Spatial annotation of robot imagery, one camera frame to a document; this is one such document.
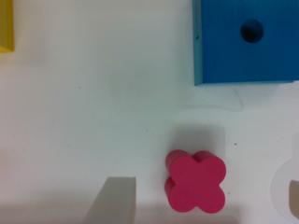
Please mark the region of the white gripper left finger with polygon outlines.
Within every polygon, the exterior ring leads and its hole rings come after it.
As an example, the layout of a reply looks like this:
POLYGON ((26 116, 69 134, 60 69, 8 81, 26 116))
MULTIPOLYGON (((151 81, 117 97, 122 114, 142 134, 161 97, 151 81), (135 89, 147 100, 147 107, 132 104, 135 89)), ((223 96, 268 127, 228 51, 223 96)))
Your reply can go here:
POLYGON ((135 178, 108 177, 82 224, 134 224, 135 209, 135 178))

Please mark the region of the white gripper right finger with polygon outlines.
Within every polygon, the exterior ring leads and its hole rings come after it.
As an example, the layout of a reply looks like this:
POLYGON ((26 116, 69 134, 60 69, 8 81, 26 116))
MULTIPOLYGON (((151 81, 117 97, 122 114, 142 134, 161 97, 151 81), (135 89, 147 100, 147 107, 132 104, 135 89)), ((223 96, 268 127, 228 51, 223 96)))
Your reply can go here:
POLYGON ((285 160, 274 172, 270 183, 273 207, 285 220, 298 224, 299 157, 285 160))

